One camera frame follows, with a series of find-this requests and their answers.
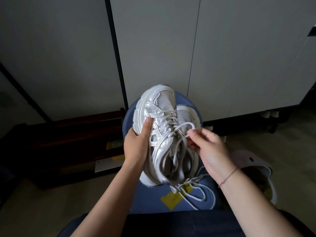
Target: shoelace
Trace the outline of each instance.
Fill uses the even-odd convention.
[[[185,181],[183,184],[178,184],[177,186],[172,186],[174,189],[177,190],[177,192],[182,196],[182,198],[183,198],[193,209],[195,209],[196,211],[199,210],[199,209],[198,209],[197,207],[195,207],[195,206],[183,195],[183,193],[184,193],[186,196],[189,196],[189,197],[191,197],[192,199],[195,199],[195,200],[197,200],[197,201],[201,201],[201,202],[205,201],[205,200],[206,200],[206,194],[205,194],[204,190],[203,190],[202,188],[200,188],[200,187],[197,187],[197,185],[198,185],[198,186],[203,186],[203,187],[207,188],[207,189],[213,194],[214,201],[213,201],[213,205],[212,205],[212,207],[210,208],[210,210],[214,208],[215,203],[216,203],[216,197],[215,197],[214,192],[213,192],[207,185],[198,183],[198,182],[199,182],[201,179],[203,179],[205,176],[209,175],[209,174],[201,174],[201,175],[200,175],[200,172],[201,172],[201,170],[202,170],[203,168],[205,168],[205,167],[204,167],[204,166],[200,167],[199,170],[197,171],[195,177],[186,179],[186,181]],[[194,196],[194,195],[191,195],[191,194],[187,193],[186,190],[184,189],[184,185],[186,185],[186,184],[189,184],[189,185],[190,185],[192,188],[194,188],[194,189],[199,189],[199,190],[202,192],[202,194],[203,194],[203,198],[199,198],[199,197],[196,197],[196,196]]]
[[[165,112],[171,113],[171,114],[166,115],[166,116],[160,116],[161,114],[164,114]],[[182,132],[178,131],[182,126],[189,124],[192,126],[193,130],[195,129],[194,124],[191,122],[185,122],[185,123],[179,124],[178,118],[175,116],[175,113],[176,113],[176,110],[161,110],[161,111],[158,111],[157,114],[151,115],[151,117],[153,117],[153,118],[161,118],[159,123],[163,123],[162,128],[165,128],[165,130],[164,130],[165,133],[162,135],[160,140],[157,141],[157,143],[155,145],[153,155],[156,155],[158,149],[163,144],[165,139],[170,138],[172,136],[176,136],[176,135],[179,135],[179,136],[183,135]],[[177,171],[178,166],[179,166],[179,161],[177,158],[177,152],[178,152],[177,150],[178,150],[178,146],[180,145],[181,141],[183,141],[183,138],[180,137],[178,142],[176,143],[176,145],[173,146],[174,156],[173,156],[173,161],[172,161],[173,162],[172,174]]]

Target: floor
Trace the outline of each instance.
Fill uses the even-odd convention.
[[[247,149],[270,162],[277,207],[316,233],[316,108],[296,111],[275,134],[264,127],[230,135],[227,147]],[[23,180],[0,210],[0,236],[57,236],[70,220],[91,210],[114,176],[48,191]]]

